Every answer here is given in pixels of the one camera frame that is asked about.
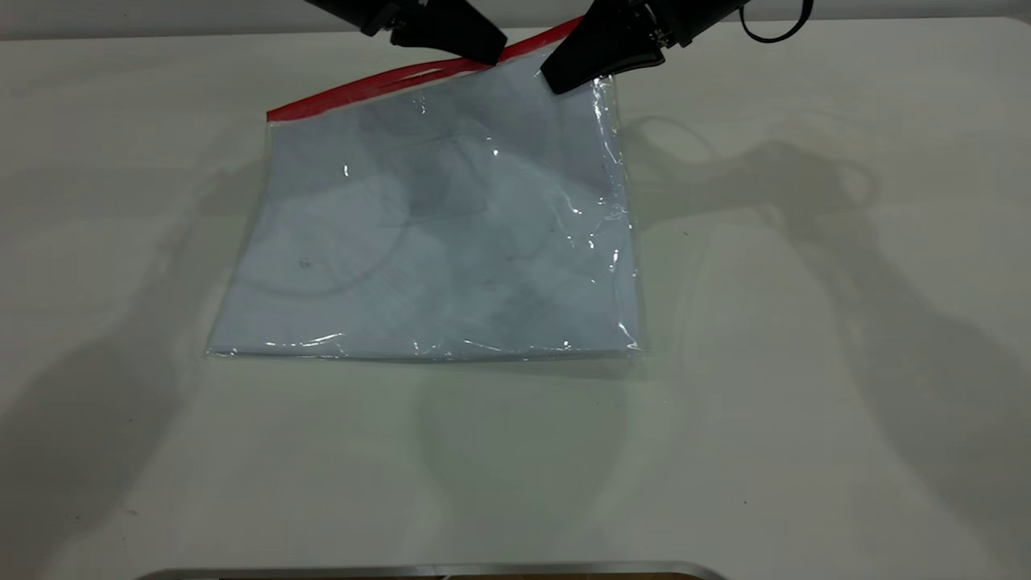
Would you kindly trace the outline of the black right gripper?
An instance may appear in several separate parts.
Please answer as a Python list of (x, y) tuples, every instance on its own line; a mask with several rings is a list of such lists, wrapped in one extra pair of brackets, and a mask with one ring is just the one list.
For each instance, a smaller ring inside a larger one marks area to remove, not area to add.
[(553, 94), (598, 77), (665, 63), (661, 49), (691, 44), (747, 1), (595, 1), (540, 67)]

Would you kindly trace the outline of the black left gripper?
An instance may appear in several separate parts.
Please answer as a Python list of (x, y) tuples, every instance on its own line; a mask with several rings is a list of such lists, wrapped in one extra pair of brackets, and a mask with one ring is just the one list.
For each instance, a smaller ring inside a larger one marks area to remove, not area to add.
[(505, 34), (468, 1), (306, 1), (363, 34), (391, 31), (391, 43), (430, 48), (494, 66)]

